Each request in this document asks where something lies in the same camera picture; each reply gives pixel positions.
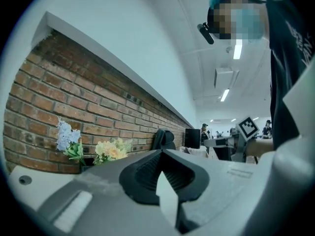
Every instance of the blue face mask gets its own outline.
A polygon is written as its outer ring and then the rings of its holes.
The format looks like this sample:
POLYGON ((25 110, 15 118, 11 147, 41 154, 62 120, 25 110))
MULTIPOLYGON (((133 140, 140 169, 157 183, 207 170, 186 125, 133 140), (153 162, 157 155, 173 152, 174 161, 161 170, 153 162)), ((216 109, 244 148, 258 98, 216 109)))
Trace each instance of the blue face mask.
POLYGON ((264 35, 264 24, 260 20, 259 10, 252 4, 244 4, 241 9, 231 9, 232 36, 250 43, 264 35))

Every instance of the brick wall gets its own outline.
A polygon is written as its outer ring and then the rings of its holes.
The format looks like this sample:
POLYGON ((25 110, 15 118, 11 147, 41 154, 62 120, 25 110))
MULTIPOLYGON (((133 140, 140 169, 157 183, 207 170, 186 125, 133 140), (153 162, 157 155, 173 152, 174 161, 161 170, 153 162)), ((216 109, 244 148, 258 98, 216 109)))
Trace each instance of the brick wall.
POLYGON ((28 55, 6 104, 7 166, 78 173, 78 162, 56 150, 58 116, 81 130, 84 153, 98 141, 133 139, 130 154, 148 151, 158 128, 182 145, 189 126, 142 88, 82 46, 54 31, 28 55))

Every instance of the blue flower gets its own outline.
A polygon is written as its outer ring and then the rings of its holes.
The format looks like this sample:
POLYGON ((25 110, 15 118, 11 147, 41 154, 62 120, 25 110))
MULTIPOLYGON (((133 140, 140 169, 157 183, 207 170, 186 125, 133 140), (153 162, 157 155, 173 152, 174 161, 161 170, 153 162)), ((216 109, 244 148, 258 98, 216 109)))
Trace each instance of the blue flower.
POLYGON ((59 122, 58 122, 57 128, 59 129, 59 132, 58 132, 58 139, 57 139, 57 149, 66 150, 70 146, 70 143, 78 142, 81 136, 80 130, 72 131, 70 124, 61 120, 61 117, 59 117, 58 120, 59 122))

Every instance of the ceiling light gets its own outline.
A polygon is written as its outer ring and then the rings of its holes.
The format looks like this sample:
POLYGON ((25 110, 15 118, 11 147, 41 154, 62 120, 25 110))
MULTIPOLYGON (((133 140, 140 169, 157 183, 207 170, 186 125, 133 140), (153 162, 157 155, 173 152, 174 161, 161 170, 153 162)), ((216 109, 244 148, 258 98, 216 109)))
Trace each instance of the ceiling light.
POLYGON ((227 90, 224 91, 224 94, 223 94, 223 96, 222 96, 222 98, 221 98, 221 101, 224 101, 224 100, 225 100, 225 98, 226 98, 226 96, 227 96, 227 94, 228 94, 229 91, 230 91, 230 89, 227 89, 227 90))
POLYGON ((236 39, 236 45, 234 48, 234 57, 233 59, 240 59, 241 57, 241 52, 242 52, 242 40, 241 39, 236 39))

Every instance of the white paper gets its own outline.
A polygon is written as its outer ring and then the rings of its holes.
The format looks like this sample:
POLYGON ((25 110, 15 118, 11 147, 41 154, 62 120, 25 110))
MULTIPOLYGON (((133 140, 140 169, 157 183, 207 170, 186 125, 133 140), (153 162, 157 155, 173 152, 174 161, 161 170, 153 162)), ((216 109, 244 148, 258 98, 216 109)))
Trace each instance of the white paper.
POLYGON ((172 227, 175 227, 178 208, 178 196, 167 180, 164 172, 161 172, 158 177, 156 195, 159 196, 159 206, 162 213, 172 225, 172 227))

